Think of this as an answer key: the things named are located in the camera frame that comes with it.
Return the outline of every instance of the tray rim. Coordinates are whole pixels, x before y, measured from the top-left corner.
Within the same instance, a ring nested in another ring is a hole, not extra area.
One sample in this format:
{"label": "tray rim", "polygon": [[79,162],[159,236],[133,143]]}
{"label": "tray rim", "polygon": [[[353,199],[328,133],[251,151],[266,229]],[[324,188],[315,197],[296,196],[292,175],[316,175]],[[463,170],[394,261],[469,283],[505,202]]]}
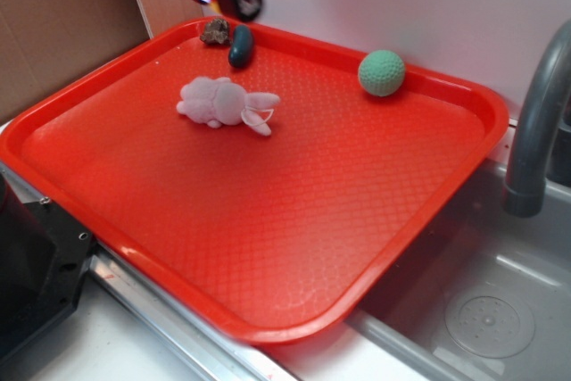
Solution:
{"label": "tray rim", "polygon": [[[251,344],[279,344],[299,340],[334,324],[351,311],[358,301],[355,297],[362,297],[373,286],[375,281],[383,275],[387,268],[386,261],[394,261],[414,240],[415,235],[433,218],[436,213],[432,207],[437,206],[439,211],[452,197],[455,189],[458,189],[468,179],[477,166],[485,159],[486,155],[500,141],[508,127],[508,109],[500,96],[487,87],[407,63],[407,75],[424,77],[422,83],[428,88],[430,86],[445,85],[459,88],[465,91],[467,95],[477,95],[477,97],[467,97],[465,104],[454,103],[454,105],[464,107],[482,121],[484,138],[459,164],[458,168],[444,180],[444,183],[436,189],[431,197],[424,202],[413,218],[395,235],[411,236],[411,239],[407,240],[406,245],[402,245],[402,240],[392,239],[382,251],[383,257],[381,257],[381,254],[378,254],[363,270],[362,274],[325,312],[299,325],[290,327],[256,327],[240,319],[233,311],[216,302],[198,287],[188,284],[179,276],[165,269],[158,261],[154,261],[145,255],[145,252],[137,251],[137,249],[140,249],[140,246],[134,242],[133,238],[126,236],[113,224],[104,219],[94,219],[94,215],[89,212],[88,207],[81,202],[75,201],[73,197],[59,188],[57,184],[44,178],[40,171],[32,168],[18,156],[20,153],[18,145],[25,142],[26,138],[36,129],[53,120],[59,114],[68,111],[74,105],[87,100],[90,96],[96,94],[97,91],[110,85],[110,83],[136,70],[140,65],[174,48],[182,41],[190,37],[198,37],[202,33],[203,26],[210,20],[211,18],[207,17],[179,24],[92,71],[85,77],[78,79],[76,82],[47,97],[39,104],[30,107],[17,116],[6,127],[4,132],[0,134],[0,158],[24,180],[43,194],[49,195],[74,217],[82,219],[82,221],[91,219],[89,227],[94,230],[95,234],[100,236],[101,231],[105,233],[105,239],[100,238],[104,243],[117,241],[118,239],[121,242],[126,240],[131,242],[133,250],[136,251],[128,256],[128,263],[161,286],[164,286],[164,280],[167,280],[167,284],[170,285],[165,287],[167,292],[173,294],[183,304],[197,311],[210,323],[227,334]],[[231,24],[236,24],[235,21],[229,21]],[[285,39],[288,42],[286,44],[287,49],[281,49],[280,46],[280,52],[295,55],[299,55],[301,52],[304,58],[309,61],[326,62],[330,67],[341,70],[353,70],[356,73],[360,61],[366,55],[366,53],[351,48],[295,35],[260,24],[249,24],[249,27],[252,29],[257,44],[272,48],[276,47],[276,40]],[[335,66],[330,65],[330,57],[332,55],[336,55],[340,59],[339,62],[335,63]],[[442,97],[432,98],[447,101]],[[121,253],[118,253],[118,255],[121,258],[127,256]],[[188,303],[189,301],[196,302],[196,300],[200,310]]]}

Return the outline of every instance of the sink drain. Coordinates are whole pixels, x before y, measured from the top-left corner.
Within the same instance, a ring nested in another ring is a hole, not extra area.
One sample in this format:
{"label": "sink drain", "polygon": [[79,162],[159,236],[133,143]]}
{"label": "sink drain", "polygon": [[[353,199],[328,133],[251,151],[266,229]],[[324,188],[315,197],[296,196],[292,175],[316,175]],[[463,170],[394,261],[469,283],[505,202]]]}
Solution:
{"label": "sink drain", "polygon": [[445,320],[454,341],[482,357],[513,356],[534,338],[534,316],[529,307],[491,286],[473,287],[454,296]]}

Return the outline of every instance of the metal edge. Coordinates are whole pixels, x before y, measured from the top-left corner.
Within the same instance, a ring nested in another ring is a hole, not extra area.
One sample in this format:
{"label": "metal edge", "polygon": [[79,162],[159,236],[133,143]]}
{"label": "metal edge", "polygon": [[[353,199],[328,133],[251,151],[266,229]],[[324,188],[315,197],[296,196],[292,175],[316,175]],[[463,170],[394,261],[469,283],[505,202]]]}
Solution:
{"label": "metal edge", "polygon": [[266,354],[222,335],[141,273],[99,246],[92,277],[205,380],[294,381]]}

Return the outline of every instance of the white wall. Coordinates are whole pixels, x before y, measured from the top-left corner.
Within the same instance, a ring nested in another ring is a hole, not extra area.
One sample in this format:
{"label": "white wall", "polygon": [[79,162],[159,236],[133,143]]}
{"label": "white wall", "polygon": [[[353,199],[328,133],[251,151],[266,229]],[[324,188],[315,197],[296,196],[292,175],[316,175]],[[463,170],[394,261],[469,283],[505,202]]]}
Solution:
{"label": "white wall", "polygon": [[571,0],[266,0],[260,23],[486,85],[517,116]]}

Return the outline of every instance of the gray sink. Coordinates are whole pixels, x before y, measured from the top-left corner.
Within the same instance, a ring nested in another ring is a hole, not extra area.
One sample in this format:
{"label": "gray sink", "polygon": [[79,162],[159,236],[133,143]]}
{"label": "gray sink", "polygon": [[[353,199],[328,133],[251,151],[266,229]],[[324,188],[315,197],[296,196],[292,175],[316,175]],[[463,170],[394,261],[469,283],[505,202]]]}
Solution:
{"label": "gray sink", "polygon": [[432,379],[571,379],[571,193],[500,206],[486,162],[394,263],[350,323]]}

